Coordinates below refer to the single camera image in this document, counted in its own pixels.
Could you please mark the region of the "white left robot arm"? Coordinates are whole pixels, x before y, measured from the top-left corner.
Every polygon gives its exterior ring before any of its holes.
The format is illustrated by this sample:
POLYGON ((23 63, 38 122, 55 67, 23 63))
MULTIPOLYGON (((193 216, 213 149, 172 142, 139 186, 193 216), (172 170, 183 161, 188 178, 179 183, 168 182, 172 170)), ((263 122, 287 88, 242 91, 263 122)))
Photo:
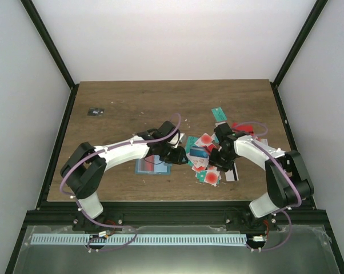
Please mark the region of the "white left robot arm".
POLYGON ((149 156, 156 156, 165 164, 186 164, 189 160, 181 146, 185 138, 178 125, 165 121, 159 128, 139 132, 118 143, 102 146, 81 143, 61 168, 60 190, 63 192, 64 186, 71 189, 67 194, 87 215, 86 224, 98 231, 106 224, 97 194, 104 174, 116 166, 149 156))

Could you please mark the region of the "white card red circle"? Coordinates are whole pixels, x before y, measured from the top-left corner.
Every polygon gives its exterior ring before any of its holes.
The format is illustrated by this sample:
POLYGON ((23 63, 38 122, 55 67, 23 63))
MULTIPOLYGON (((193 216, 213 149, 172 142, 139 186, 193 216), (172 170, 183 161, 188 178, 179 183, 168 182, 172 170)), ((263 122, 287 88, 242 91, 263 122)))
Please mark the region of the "white card red circle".
POLYGON ((219 183, 220 172, 217 170, 207 170, 204 182, 212 186, 217 186, 219 183))

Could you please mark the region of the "blue card holder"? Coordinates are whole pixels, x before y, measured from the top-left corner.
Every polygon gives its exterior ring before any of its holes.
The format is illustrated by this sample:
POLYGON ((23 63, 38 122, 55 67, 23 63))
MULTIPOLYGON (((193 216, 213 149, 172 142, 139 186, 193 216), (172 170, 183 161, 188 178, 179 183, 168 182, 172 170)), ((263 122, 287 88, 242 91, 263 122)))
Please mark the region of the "blue card holder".
POLYGON ((157 155, 137 159, 135 164, 136 174, 169 175, 171 164, 167 164, 157 155))

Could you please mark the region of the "red VIP card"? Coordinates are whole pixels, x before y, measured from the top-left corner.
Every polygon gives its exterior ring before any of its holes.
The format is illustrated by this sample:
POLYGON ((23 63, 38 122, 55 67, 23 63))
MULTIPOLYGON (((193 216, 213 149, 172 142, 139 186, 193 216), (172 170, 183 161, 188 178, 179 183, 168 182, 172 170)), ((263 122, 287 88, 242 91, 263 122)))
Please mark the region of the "red VIP card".
POLYGON ((154 155, 144 158, 144 169, 147 172, 154 172, 154 155))

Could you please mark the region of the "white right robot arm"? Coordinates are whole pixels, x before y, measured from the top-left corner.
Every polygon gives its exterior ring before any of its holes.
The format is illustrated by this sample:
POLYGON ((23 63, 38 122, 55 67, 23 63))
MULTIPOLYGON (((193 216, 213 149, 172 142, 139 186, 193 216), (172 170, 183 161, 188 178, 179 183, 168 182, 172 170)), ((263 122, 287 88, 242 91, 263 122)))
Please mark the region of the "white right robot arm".
POLYGON ((245 158, 265 171, 267 192, 249 204, 243 215, 246 228, 255 230, 263 224, 263 217, 290 207, 300 207, 302 201, 314 194, 301 154, 272 148, 248 132, 232 130, 227 123, 216 126, 214 133, 220 148, 214 148, 209 165, 218 171, 233 169, 236 158, 245 158))

